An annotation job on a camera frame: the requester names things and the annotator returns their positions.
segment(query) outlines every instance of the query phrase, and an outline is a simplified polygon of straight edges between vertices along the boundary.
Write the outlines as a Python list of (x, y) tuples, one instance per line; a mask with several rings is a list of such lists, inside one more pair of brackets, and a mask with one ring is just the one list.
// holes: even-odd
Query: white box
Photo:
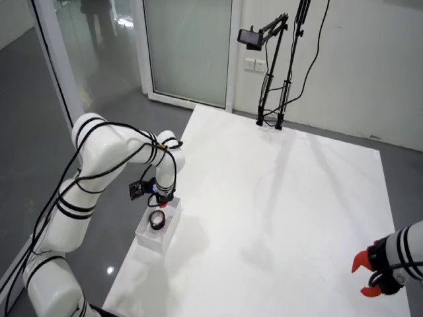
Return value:
[[(165, 214), (166, 223), (162, 229), (153, 230), (150, 226), (149, 217), (152, 212), (158, 209)], [(171, 244), (173, 234), (179, 224), (181, 213), (180, 199), (177, 197), (174, 197), (172, 201), (168, 202), (165, 208), (148, 207), (135, 231), (138, 246), (164, 255), (169, 244)]]

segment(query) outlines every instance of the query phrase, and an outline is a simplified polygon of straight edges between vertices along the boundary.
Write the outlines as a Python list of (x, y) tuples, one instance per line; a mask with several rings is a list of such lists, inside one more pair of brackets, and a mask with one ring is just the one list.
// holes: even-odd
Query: white wall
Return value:
[(0, 50), (33, 26), (27, 0), (0, 0)]
[[(290, 16), (273, 87), (288, 71), (292, 23), (299, 0), (244, 0), (241, 25), (260, 28), (280, 13)], [(332, 0), (321, 38), (321, 52), (304, 95), (288, 106), (286, 120), (423, 150), (423, 1)], [(301, 91), (315, 55), (327, 0), (313, 0), (299, 39), (291, 98)], [(273, 56), (276, 39), (268, 47)], [(243, 69), (246, 57), (262, 52), (239, 46), (235, 109), (255, 114), (263, 75)], [(271, 92), (267, 108), (278, 105)]]

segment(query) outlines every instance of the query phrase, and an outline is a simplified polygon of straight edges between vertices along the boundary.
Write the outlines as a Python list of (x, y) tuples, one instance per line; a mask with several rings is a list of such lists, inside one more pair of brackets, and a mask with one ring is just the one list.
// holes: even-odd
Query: black band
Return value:
[(150, 152), (150, 157), (148, 158), (148, 160), (147, 160), (147, 162), (145, 162), (146, 164), (149, 164), (149, 162), (150, 162), (150, 160), (151, 160), (151, 158), (153, 157), (153, 146), (151, 146), (151, 152)]
[(84, 304), (82, 306), (82, 310), (81, 310), (81, 313), (79, 314), (79, 317), (84, 317), (85, 313), (87, 312), (87, 299), (85, 298), (84, 295), (82, 295), (82, 296), (84, 298)]
[(64, 204), (67, 208), (72, 209), (74, 211), (78, 211), (79, 213), (89, 213), (90, 211), (93, 211), (95, 208), (95, 205), (89, 208), (72, 205), (71, 203), (68, 203), (62, 196), (60, 196), (59, 201), (62, 204)]
[(150, 162), (150, 163), (154, 162), (154, 160), (156, 159), (156, 156), (157, 156), (157, 151), (158, 151), (158, 149), (157, 149), (158, 142), (157, 142), (157, 138), (156, 138), (156, 136), (154, 135), (154, 133), (152, 133), (152, 134), (151, 134), (151, 137), (152, 137), (152, 138), (153, 138), (153, 140), (154, 140), (154, 143), (152, 143), (152, 148), (154, 149), (154, 156), (153, 156), (153, 159), (151, 160), (151, 162)]
[[(409, 263), (414, 263), (414, 261), (412, 260), (410, 248), (408, 247), (408, 230), (410, 230), (410, 227), (407, 227), (405, 229), (405, 231), (404, 231), (404, 249), (405, 249), (405, 254), (407, 255), (407, 258), (408, 258), (407, 259), (408, 262)], [(423, 279), (423, 273), (419, 270), (419, 268), (417, 267), (417, 265), (413, 265), (412, 268), (419, 275), (419, 278), (418, 279)]]
[(79, 139), (79, 135), (81, 134), (82, 130), (84, 129), (84, 127), (88, 123), (90, 123), (90, 122), (92, 122), (94, 120), (101, 120), (101, 121), (104, 121), (105, 122), (104, 119), (95, 117), (95, 118), (88, 119), (86, 122), (82, 123), (81, 127), (79, 127), (79, 130), (78, 130), (78, 133), (77, 133), (77, 137), (75, 138), (75, 146), (76, 146), (76, 148), (78, 148), (78, 139)]
[[(401, 251), (401, 234), (403, 233), (404, 229), (401, 230), (400, 232), (398, 232), (398, 237), (397, 237), (397, 252), (398, 252), (398, 257), (399, 257), (399, 261), (401, 262), (401, 264), (405, 264), (404, 261), (404, 257), (403, 257), (403, 252)], [(409, 267), (404, 267), (405, 271), (413, 278), (413, 279), (418, 279), (413, 272), (411, 272)]]
[(63, 256), (52, 256), (50, 258), (46, 258), (45, 260), (42, 260), (41, 263), (39, 263), (34, 270), (31, 272), (31, 274), (28, 276), (28, 281), (26, 281), (26, 289), (28, 289), (29, 282), (31, 282), (32, 277), (34, 274), (46, 263), (56, 260), (56, 259), (63, 259), (66, 261), (66, 259)]
[(174, 184), (172, 184), (169, 187), (165, 188), (165, 187), (161, 187), (160, 184), (156, 181), (156, 184), (155, 185), (156, 185), (157, 189), (165, 192), (165, 191), (168, 191), (168, 190), (172, 189), (172, 187), (173, 187)]
[(167, 142), (173, 141), (173, 140), (175, 140), (176, 142), (178, 141), (178, 140), (176, 140), (176, 137), (169, 137), (168, 139), (165, 139), (161, 144), (165, 145)]
[(68, 216), (69, 218), (72, 218), (72, 219), (85, 220), (85, 219), (91, 218), (91, 216), (93, 215), (92, 213), (88, 213), (86, 215), (75, 215), (73, 213), (66, 211), (60, 204), (57, 204), (57, 207), (61, 213), (63, 213), (65, 216)]

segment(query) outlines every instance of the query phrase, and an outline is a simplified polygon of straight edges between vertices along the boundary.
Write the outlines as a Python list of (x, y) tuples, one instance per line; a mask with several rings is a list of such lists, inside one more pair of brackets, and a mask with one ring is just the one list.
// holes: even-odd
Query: glass door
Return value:
[(232, 111), (241, 1), (144, 0), (138, 6), (148, 97)]

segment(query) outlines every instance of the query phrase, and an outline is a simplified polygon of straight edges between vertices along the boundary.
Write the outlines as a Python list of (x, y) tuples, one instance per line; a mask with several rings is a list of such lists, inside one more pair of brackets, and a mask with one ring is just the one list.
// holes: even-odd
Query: door frame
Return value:
[[(232, 0), (231, 32), (229, 35), (229, 57), (227, 68), (225, 110), (232, 112), (235, 96), (235, 82), (237, 76), (238, 43), (237, 36), (241, 26), (241, 1)], [(154, 91), (151, 75), (151, 59), (149, 54), (147, 25), (145, 21), (144, 0), (131, 0), (131, 10), (134, 18), (135, 41), (139, 61), (139, 72), (143, 93), (154, 101), (172, 104), (183, 108), (194, 109), (199, 102), (189, 101)]]

